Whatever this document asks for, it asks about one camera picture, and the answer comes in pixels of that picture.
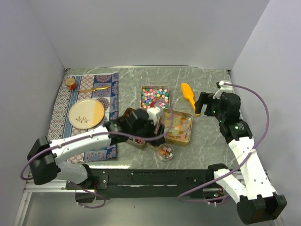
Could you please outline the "round wooden jar lid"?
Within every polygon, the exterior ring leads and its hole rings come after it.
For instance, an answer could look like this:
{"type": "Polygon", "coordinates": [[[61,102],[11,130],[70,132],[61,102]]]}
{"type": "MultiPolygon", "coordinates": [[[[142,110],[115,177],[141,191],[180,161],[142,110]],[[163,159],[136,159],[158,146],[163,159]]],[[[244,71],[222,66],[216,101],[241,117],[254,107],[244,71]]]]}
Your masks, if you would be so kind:
{"type": "Polygon", "coordinates": [[[160,148],[160,146],[153,146],[151,144],[147,144],[147,146],[153,150],[158,150],[160,148]]]}

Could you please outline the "gold tin of lollipops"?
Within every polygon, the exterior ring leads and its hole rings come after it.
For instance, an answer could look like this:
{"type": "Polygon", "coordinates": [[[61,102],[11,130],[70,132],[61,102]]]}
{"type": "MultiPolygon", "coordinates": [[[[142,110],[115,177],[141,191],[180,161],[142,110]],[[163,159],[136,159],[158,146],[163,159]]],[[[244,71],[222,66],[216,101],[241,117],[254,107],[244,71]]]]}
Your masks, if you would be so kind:
{"type": "MultiPolygon", "coordinates": [[[[123,113],[123,116],[128,116],[132,111],[134,110],[134,108],[127,108],[125,110],[125,112],[123,113]]],[[[132,138],[129,137],[128,140],[126,141],[127,144],[134,146],[138,149],[144,149],[146,147],[146,142],[141,140],[141,139],[136,139],[136,138],[132,138]]]]}

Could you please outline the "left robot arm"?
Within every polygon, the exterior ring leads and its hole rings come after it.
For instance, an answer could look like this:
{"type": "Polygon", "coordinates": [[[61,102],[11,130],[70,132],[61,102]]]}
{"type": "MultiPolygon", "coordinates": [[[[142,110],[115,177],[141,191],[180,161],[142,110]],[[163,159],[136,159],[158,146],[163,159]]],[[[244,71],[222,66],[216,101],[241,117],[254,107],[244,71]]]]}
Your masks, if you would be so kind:
{"type": "Polygon", "coordinates": [[[125,143],[130,137],[159,146],[165,142],[164,126],[159,122],[163,113],[160,107],[147,110],[139,108],[72,137],[52,141],[48,141],[46,136],[39,137],[27,155],[31,179],[36,185],[59,179],[89,189],[94,182],[89,167],[86,164],[68,163],[67,159],[99,147],[125,143]]]}

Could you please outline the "yellow plastic scoop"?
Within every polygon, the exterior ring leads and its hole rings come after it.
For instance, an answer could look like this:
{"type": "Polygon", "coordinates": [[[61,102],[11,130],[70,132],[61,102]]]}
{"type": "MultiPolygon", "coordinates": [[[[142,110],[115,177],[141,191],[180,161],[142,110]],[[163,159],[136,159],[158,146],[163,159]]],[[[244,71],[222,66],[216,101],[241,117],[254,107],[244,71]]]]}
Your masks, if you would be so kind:
{"type": "Polygon", "coordinates": [[[183,97],[189,101],[193,111],[196,111],[194,94],[193,94],[193,91],[192,91],[191,87],[189,86],[189,84],[182,82],[181,90],[182,90],[183,97]]]}

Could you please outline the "clear glass jar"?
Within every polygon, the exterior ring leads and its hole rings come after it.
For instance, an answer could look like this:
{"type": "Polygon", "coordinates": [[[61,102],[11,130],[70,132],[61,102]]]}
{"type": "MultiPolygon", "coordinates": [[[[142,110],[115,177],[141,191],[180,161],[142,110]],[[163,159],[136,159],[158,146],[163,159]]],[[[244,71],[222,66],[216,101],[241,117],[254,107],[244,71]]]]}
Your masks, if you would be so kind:
{"type": "Polygon", "coordinates": [[[157,156],[161,161],[171,161],[174,157],[174,148],[168,144],[160,145],[157,151],[157,156]]]}

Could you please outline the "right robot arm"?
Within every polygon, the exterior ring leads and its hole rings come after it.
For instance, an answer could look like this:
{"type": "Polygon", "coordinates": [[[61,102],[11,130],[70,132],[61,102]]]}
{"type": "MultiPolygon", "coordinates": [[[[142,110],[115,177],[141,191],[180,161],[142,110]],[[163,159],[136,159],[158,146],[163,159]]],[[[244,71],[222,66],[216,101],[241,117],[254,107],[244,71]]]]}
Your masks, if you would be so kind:
{"type": "Polygon", "coordinates": [[[206,183],[220,185],[235,201],[238,215],[246,224],[275,220],[287,205],[284,195],[276,192],[269,181],[254,147],[249,125],[240,117],[240,97],[222,92],[219,97],[201,92],[195,103],[199,114],[206,106],[205,115],[215,117],[226,143],[235,155],[244,179],[241,183],[227,167],[209,166],[206,183]]]}

